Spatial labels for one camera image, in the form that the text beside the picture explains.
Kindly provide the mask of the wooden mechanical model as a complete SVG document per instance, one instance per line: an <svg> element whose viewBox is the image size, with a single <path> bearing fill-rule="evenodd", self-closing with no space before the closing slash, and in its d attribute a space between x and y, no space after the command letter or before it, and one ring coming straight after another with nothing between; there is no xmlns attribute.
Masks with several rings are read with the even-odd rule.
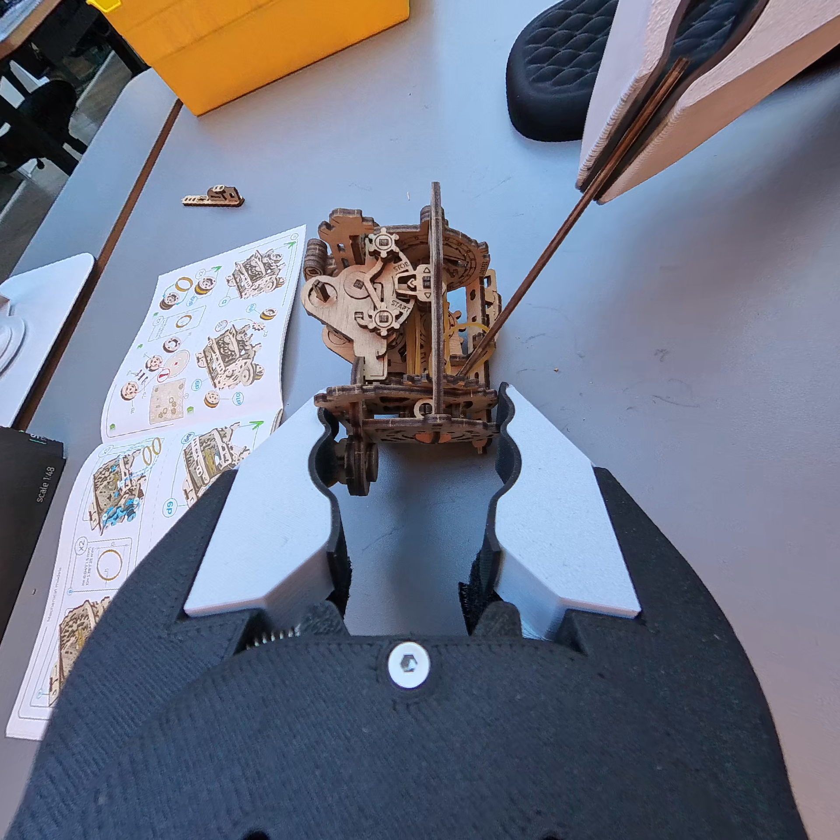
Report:
<svg viewBox="0 0 840 840"><path fill-rule="evenodd" d="M457 322L489 331L501 314L487 244L448 225L437 182L418 224L386 227L337 208L318 235L301 301L325 344L353 364L350 384L315 397L348 434L337 445L339 480L367 495L379 443L468 442L484 452L497 435L489 364L461 378L468 356L448 356L446 324L460 311Z"/></svg>

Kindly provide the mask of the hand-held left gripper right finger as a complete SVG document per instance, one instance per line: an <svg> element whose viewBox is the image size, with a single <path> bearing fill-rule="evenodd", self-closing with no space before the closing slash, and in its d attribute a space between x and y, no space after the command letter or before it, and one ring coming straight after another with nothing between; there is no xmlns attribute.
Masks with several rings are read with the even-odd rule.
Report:
<svg viewBox="0 0 840 840"><path fill-rule="evenodd" d="M568 609L635 618L641 607L592 462L516 388L499 391L490 588L526 636L552 639Z"/></svg>

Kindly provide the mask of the yellow rubber band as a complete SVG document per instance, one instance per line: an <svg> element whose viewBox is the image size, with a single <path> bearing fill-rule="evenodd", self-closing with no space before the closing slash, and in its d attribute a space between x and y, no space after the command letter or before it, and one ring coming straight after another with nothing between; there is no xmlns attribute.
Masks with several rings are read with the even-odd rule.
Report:
<svg viewBox="0 0 840 840"><path fill-rule="evenodd" d="M465 358L470 355L488 330L486 324L478 323L476 320L457 322L456 317L460 315L460 311L450 311L447 315L446 336L449 357Z"/></svg>

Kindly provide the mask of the yellow box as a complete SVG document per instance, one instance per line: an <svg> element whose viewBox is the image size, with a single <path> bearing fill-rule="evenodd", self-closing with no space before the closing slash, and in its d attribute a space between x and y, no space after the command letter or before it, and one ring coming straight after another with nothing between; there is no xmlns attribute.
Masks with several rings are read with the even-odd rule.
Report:
<svg viewBox="0 0 840 840"><path fill-rule="evenodd" d="M90 1L195 115L400 24L407 1Z"/></svg>

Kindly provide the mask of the black model kit box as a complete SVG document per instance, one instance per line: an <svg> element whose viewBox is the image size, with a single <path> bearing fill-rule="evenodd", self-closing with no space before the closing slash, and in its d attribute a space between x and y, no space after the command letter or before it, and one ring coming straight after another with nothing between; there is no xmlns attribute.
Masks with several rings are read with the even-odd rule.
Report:
<svg viewBox="0 0 840 840"><path fill-rule="evenodd" d="M65 463L61 442L1 428L1 634Z"/></svg>

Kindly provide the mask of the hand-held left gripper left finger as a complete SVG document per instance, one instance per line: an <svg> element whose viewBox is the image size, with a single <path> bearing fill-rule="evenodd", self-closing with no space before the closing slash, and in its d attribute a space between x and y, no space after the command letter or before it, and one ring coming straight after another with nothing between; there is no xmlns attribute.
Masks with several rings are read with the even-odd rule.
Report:
<svg viewBox="0 0 840 840"><path fill-rule="evenodd" d="M237 469L189 596L189 616L256 607L275 627L299 624L310 604L343 615L349 555L339 503L337 421L300 408Z"/></svg>

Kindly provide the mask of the thin wooden stick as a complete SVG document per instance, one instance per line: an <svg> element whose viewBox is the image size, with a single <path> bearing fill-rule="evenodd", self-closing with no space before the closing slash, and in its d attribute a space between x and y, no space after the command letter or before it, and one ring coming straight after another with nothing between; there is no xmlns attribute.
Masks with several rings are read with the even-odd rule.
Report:
<svg viewBox="0 0 840 840"><path fill-rule="evenodd" d="M681 78L685 75L689 64L690 62L687 58L679 58L662 76L653 93L650 94L643 107L637 112L634 119L628 125L620 142L605 158L597 173L590 180L579 202L574 206L570 215L564 220L555 236L549 242L546 249L542 252L541 256L520 284L519 288L513 293L507 305L501 311L498 320L490 327L485 337L479 342L478 347L473 350L468 357L460 372L461 378L465 379L484 358L487 350L489 349L490 342L496 338L501 327L509 319L510 315L512 315L519 302L524 298L534 281L543 271L543 268L548 265L549 261L566 239L573 226L576 225L585 209L604 192L607 181L617 171L619 165L627 158L631 147L636 143L643 131L651 123L655 114L662 108L666 99L670 96L673 90L677 88Z"/></svg>

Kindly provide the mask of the open instruction booklet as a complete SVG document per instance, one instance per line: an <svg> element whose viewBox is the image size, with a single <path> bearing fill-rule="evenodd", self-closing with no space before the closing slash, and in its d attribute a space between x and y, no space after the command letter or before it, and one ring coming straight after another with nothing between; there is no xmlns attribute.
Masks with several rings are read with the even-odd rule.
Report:
<svg viewBox="0 0 840 840"><path fill-rule="evenodd" d="M306 228L159 278L62 519L56 565L6 734L39 740L121 584L215 479L279 424L281 355Z"/></svg>

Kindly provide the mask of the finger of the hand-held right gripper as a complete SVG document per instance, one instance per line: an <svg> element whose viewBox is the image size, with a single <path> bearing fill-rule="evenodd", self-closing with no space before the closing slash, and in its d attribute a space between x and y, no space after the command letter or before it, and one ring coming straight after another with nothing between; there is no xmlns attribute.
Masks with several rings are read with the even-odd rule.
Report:
<svg viewBox="0 0 840 840"><path fill-rule="evenodd" d="M689 1L620 1L586 115L576 185L584 190L595 166L626 130L653 88Z"/></svg>
<svg viewBox="0 0 840 840"><path fill-rule="evenodd" d="M687 71L607 181L599 203L677 162L838 45L838 1L755 3L726 44ZM670 51L649 93L669 65ZM626 129L648 94L623 121Z"/></svg>

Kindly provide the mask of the black office chair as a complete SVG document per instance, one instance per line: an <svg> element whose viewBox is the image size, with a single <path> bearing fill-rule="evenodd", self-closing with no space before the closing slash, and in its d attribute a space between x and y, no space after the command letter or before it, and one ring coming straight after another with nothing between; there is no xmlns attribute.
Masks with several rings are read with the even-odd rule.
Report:
<svg viewBox="0 0 840 840"><path fill-rule="evenodd" d="M50 80L25 95L16 112L34 124L37 136L30 137L18 125L9 123L9 130L1 137L1 173L14 172L31 160L37 160L42 169L47 159L70 175L77 163L64 150L57 154L58 148L68 144L80 153L88 148L70 133L70 117L76 105L74 87L62 79Z"/></svg>

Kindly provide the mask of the white round disc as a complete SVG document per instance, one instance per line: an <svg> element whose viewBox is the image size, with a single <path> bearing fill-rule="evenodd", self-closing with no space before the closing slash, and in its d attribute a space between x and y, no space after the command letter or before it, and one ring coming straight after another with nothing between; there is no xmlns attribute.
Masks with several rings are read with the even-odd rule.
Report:
<svg viewBox="0 0 840 840"><path fill-rule="evenodd" d="M25 320L11 314L8 307L1 310L1 375L14 362L26 335Z"/></svg>

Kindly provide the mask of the black quilted pad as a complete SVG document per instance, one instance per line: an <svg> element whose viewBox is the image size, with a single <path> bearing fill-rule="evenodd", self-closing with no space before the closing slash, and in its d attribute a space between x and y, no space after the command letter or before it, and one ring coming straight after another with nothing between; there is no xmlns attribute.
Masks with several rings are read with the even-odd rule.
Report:
<svg viewBox="0 0 840 840"><path fill-rule="evenodd" d="M668 63L680 57L695 70L723 47L754 1L692 1L677 28ZM513 126L531 140L583 136L597 72L617 1L562 1L531 21L507 63Z"/></svg>

